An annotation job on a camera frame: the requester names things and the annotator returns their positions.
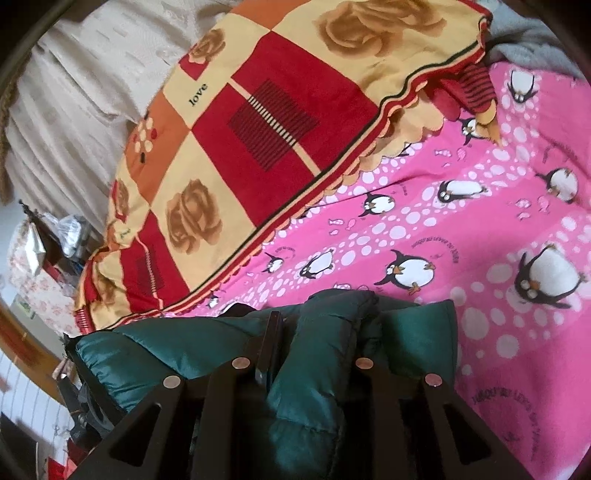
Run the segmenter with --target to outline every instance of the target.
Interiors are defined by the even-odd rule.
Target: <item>striped pattern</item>
[[[69,412],[31,382],[1,351],[0,410],[40,442],[40,472],[46,472],[48,456],[65,465],[66,442],[74,426]]]
[[[462,85],[467,109],[479,113],[485,111],[496,99],[495,88],[484,62],[467,65],[457,76]]]
[[[270,80],[265,81],[228,122],[264,171],[269,171],[317,124]]]

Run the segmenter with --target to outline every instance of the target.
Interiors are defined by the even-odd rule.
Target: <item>rose print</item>
[[[126,219],[129,215],[129,191],[121,180],[117,180],[116,188],[115,210],[119,217]]]
[[[384,57],[406,28],[437,36],[446,21],[425,0],[346,1],[316,21],[320,38],[342,57]]]
[[[226,46],[222,29],[214,28],[205,34],[199,42],[189,50],[189,62],[207,63],[212,61]]]
[[[191,180],[167,203],[168,235],[173,247],[186,254],[199,249],[201,239],[214,245],[222,232],[215,197],[200,180]]]

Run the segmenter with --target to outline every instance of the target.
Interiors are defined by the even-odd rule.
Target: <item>green down jacket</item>
[[[371,291],[325,290],[273,310],[285,319],[282,363],[264,412],[250,419],[254,478],[346,476],[335,473],[346,436],[341,405],[358,356],[398,375],[435,372],[453,384],[457,324],[450,300],[418,306]],[[129,412],[165,377],[201,377],[240,356],[249,338],[263,334],[270,312],[147,319],[78,338],[66,350],[91,390],[98,380]]]

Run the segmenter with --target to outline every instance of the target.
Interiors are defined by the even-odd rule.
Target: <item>red and yellow checkered quilt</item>
[[[291,218],[374,169],[378,150],[440,128],[420,90],[482,58],[488,15],[469,0],[234,9],[129,138],[106,244],[82,275],[81,330],[191,309]]]

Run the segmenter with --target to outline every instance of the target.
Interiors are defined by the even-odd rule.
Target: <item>quilt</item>
[[[129,138],[106,245],[82,275],[80,330],[191,309],[286,222],[373,170],[380,138],[400,151],[439,128],[421,91],[482,58],[488,19],[469,0],[240,4]],[[483,112],[491,121],[494,102]]]
[[[541,480],[591,444],[591,88],[491,67],[501,143],[460,112],[294,219],[188,316],[325,288],[452,299],[456,390]]]

